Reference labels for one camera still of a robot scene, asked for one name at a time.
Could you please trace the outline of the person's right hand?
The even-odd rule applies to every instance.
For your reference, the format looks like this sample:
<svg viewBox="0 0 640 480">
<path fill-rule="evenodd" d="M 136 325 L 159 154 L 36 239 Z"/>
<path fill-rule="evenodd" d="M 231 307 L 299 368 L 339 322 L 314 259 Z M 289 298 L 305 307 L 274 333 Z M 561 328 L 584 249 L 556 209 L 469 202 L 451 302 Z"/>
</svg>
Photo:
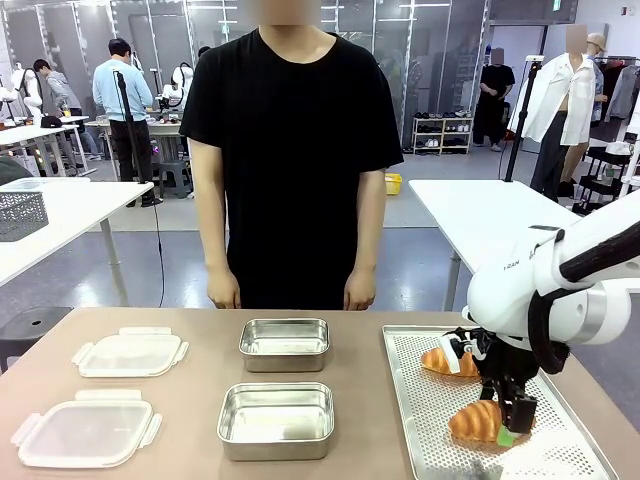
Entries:
<svg viewBox="0 0 640 480">
<path fill-rule="evenodd" d="M 208 271 L 207 294 L 217 309 L 241 308 L 240 287 L 228 268 L 213 268 Z"/>
</svg>

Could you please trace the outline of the person's left hand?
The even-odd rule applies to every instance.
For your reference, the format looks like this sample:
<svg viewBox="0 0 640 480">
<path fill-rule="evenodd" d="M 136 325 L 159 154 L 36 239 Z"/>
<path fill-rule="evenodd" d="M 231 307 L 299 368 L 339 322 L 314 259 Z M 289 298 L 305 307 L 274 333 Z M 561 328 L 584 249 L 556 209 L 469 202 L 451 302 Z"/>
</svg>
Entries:
<svg viewBox="0 0 640 480">
<path fill-rule="evenodd" d="M 365 311 L 374 303 L 375 296 L 375 269 L 355 268 L 345 285 L 344 310 Z"/>
</svg>

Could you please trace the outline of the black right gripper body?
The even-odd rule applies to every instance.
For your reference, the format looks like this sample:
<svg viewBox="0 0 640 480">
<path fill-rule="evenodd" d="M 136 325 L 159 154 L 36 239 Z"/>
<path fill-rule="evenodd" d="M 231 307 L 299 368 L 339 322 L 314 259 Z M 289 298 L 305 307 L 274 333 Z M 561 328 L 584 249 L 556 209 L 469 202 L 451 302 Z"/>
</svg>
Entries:
<svg viewBox="0 0 640 480">
<path fill-rule="evenodd" d="M 484 382 L 489 381 L 500 396 L 515 396 L 523 392 L 526 383 L 534 378 L 539 365 L 531 351 L 514 347 L 496 334 L 484 329 L 474 330 L 480 359 L 474 355 L 474 363 Z"/>
</svg>

